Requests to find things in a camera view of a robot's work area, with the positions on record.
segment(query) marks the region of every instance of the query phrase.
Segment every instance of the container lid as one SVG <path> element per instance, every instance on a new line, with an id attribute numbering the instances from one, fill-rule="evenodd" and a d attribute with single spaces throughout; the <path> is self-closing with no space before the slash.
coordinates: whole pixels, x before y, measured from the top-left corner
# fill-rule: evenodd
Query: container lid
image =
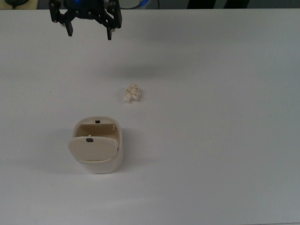
<path id="1" fill-rule="evenodd" d="M 74 137 L 68 147 L 78 161 L 103 161 L 117 155 L 117 142 L 108 137 Z"/>

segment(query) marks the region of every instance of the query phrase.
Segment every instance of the open lid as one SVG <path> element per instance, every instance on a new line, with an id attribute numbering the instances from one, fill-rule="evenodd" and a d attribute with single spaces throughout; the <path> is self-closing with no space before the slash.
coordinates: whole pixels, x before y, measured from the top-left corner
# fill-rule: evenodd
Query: open lid
<path id="1" fill-rule="evenodd" d="M 108 137 L 74 137 L 68 144 L 70 152 L 77 160 L 102 161 L 117 155 L 118 143 Z"/>

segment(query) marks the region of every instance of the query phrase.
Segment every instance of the white table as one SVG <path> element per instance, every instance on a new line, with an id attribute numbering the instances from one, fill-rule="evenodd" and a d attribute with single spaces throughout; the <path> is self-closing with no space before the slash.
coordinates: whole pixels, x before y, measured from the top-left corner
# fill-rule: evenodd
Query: white table
<path id="1" fill-rule="evenodd" d="M 48 11 L 0 11 L 0 223 L 299 222 L 300 12 L 122 13 L 107 41 L 95 21 L 68 37 Z M 95 115 L 123 127 L 116 173 L 67 149 Z"/>

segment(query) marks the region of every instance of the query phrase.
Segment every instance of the table surface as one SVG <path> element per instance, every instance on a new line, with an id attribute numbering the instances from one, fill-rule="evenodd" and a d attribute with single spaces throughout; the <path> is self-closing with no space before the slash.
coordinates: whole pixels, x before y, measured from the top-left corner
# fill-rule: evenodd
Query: table surface
<path id="1" fill-rule="evenodd" d="M 122 13 L 108 41 L 95 21 L 68 37 L 48 11 L 0 12 L 1 224 L 299 222 L 299 10 Z M 125 158 L 89 174 L 67 142 L 102 115 Z"/>

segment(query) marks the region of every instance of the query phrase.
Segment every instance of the white container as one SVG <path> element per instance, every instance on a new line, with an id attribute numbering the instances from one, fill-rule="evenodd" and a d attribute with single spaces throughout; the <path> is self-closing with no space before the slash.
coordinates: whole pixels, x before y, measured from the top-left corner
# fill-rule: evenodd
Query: white container
<path id="1" fill-rule="evenodd" d="M 92 173 L 111 173 L 123 160 L 122 130 L 110 117 L 89 117 L 75 127 L 68 147 L 74 158 Z"/>

